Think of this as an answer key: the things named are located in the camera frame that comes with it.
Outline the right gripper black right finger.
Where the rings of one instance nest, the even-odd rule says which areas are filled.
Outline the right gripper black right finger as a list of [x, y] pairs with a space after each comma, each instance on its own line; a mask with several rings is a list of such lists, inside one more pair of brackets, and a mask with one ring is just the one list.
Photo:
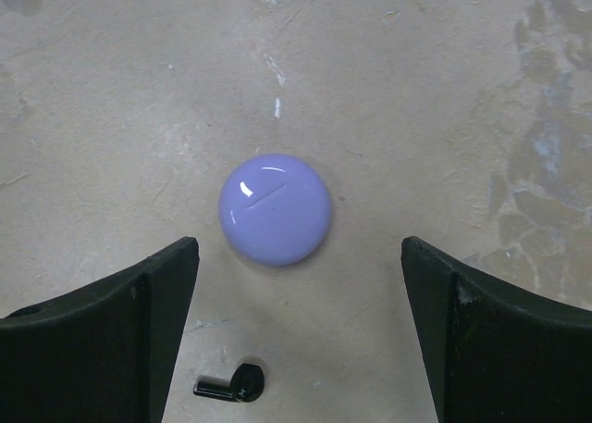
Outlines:
[[401, 268], [440, 422], [588, 422], [591, 314], [408, 237]]

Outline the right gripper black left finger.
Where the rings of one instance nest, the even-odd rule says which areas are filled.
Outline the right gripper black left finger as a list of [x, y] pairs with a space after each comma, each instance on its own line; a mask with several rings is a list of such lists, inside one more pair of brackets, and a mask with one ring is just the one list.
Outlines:
[[161, 421], [198, 267], [184, 237], [2, 318], [2, 421]]

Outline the purple round earbud charging case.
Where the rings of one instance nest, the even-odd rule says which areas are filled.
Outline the purple round earbud charging case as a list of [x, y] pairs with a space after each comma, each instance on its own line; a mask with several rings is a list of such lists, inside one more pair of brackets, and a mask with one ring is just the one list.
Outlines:
[[229, 245], [255, 263], [282, 267], [311, 255], [332, 217], [330, 192], [305, 161], [286, 154], [253, 157], [226, 179], [218, 219]]

